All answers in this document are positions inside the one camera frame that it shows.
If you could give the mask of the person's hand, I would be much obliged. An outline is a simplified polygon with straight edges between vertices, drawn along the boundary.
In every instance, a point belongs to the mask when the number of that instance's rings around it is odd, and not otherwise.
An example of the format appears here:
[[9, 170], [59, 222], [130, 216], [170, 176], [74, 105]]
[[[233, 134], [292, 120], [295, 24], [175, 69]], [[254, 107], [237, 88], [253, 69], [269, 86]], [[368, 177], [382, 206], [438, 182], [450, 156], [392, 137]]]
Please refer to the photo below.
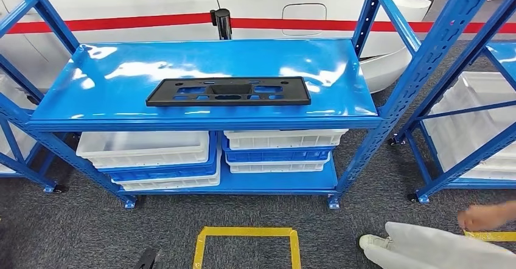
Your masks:
[[497, 209], [492, 205], [473, 205], [459, 211], [458, 225], [466, 231], [485, 231], [497, 227]]

